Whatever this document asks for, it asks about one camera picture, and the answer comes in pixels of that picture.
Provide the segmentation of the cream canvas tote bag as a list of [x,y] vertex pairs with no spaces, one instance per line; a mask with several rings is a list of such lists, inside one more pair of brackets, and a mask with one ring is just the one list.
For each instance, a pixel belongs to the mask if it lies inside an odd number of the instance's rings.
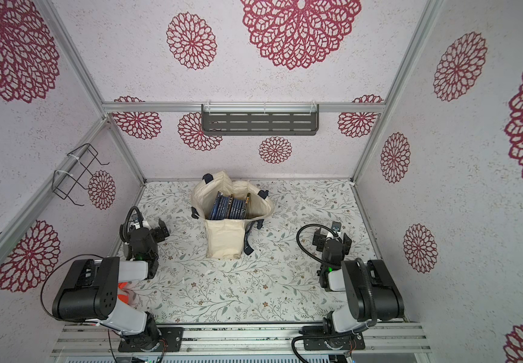
[[275,211],[269,191],[249,181],[231,180],[224,172],[207,173],[190,196],[191,217],[203,221],[206,233],[206,257],[238,260],[249,256],[254,248],[249,236],[254,228]]

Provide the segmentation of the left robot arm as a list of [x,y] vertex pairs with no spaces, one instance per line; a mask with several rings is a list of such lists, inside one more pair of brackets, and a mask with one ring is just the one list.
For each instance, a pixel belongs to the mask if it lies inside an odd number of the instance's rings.
[[125,258],[74,261],[52,303],[51,315],[63,322],[101,325],[119,334],[132,351],[166,350],[154,315],[119,299],[122,283],[149,281],[160,264],[158,243],[169,237],[162,219],[152,227],[139,208],[128,211],[119,228]]

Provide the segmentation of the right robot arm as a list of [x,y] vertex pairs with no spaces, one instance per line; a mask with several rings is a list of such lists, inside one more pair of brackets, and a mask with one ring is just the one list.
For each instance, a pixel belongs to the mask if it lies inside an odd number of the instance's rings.
[[323,332],[342,334],[404,317],[404,301],[382,260],[348,260],[352,239],[341,224],[316,225],[312,245],[321,253],[317,276],[327,292],[344,293],[346,303],[323,318]]

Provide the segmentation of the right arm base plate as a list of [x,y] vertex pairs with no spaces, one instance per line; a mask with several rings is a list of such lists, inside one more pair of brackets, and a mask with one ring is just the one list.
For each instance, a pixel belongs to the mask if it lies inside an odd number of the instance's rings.
[[319,326],[304,326],[299,333],[304,337],[303,346],[307,351],[350,351],[364,349],[363,338],[366,325],[348,333],[325,333]]

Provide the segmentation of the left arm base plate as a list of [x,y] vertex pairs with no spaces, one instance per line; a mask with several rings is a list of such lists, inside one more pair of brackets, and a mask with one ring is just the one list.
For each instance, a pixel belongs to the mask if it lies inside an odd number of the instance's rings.
[[140,334],[123,336],[118,352],[178,352],[184,334],[184,328],[150,328]]

